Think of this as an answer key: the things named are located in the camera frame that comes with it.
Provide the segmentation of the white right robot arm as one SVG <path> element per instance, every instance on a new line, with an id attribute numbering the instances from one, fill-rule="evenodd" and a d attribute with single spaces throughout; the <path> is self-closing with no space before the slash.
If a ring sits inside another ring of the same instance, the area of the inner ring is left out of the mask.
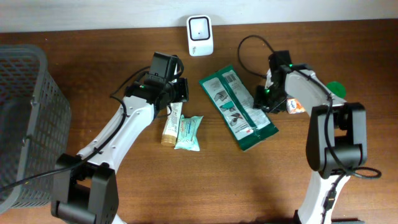
<path id="1" fill-rule="evenodd" d="M 329 90 L 307 64 L 292 63 L 287 50 L 274 51 L 268 62 L 254 107 L 279 113 L 295 98 L 310 117 L 305 152 L 312 175 L 294 223 L 331 223 L 343 187 L 368 158 L 366 111 Z"/>

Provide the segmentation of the green glove package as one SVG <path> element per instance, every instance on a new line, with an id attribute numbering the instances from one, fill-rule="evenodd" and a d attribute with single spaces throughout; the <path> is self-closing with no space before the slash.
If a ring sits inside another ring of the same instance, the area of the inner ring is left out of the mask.
<path id="1" fill-rule="evenodd" d="M 233 66 L 228 65 L 200 80 L 200 85 L 222 115 L 242 151 L 279 131 L 263 110 L 254 108 L 254 98 Z"/>

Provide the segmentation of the orange tissue pack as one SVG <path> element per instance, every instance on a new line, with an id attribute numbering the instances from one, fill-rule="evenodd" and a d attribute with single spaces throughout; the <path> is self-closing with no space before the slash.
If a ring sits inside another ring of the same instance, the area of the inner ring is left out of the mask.
<path id="1" fill-rule="evenodd" d="M 288 114 L 300 114 L 306 112 L 306 110 L 296 98 L 288 98 L 287 112 Z"/>

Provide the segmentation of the green lid seasoning jar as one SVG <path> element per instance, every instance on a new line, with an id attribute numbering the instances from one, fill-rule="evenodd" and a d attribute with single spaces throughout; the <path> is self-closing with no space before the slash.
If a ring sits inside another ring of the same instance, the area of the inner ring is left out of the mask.
<path id="1" fill-rule="evenodd" d="M 344 99 L 346 96 L 346 88 L 338 81 L 332 81 L 326 87 L 339 98 Z"/>

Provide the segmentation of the light green wipes pack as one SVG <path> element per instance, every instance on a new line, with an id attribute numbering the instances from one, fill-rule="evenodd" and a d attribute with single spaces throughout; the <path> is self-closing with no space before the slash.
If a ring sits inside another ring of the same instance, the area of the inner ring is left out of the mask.
<path id="1" fill-rule="evenodd" d="M 196 152 L 200 150 L 197 132 L 202 119 L 203 116 L 192 116 L 190 118 L 186 118 L 184 115 L 181 115 L 177 142 L 174 149 L 184 149 Z"/>

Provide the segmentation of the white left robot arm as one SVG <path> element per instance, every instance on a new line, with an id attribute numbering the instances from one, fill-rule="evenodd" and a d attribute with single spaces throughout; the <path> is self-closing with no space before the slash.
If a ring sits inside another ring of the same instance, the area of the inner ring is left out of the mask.
<path id="1" fill-rule="evenodd" d="M 76 155 L 62 154 L 55 164 L 50 212 L 66 223 L 122 223 L 118 215 L 116 174 L 125 155 L 159 111 L 188 101 L 184 66 L 176 55 L 156 52 L 151 65 L 121 86 L 120 107 L 107 125 Z"/>

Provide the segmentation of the white cream tube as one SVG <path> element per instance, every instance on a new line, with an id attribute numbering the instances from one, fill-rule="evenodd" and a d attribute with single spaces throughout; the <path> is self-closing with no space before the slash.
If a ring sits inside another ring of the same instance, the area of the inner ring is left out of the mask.
<path id="1" fill-rule="evenodd" d="M 167 120 L 161 138 L 161 145 L 174 147 L 177 142 L 183 103 L 171 103 L 167 107 Z"/>

